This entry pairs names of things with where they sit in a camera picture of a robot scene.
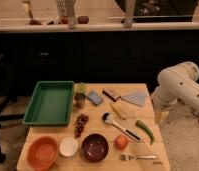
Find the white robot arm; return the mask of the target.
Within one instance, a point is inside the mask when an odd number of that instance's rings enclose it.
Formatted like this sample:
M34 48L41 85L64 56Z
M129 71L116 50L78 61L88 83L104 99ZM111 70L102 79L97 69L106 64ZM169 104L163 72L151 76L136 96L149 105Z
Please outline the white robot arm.
M181 99L199 112L199 67L190 61L161 70L158 86L152 93L153 104L159 108L175 104Z

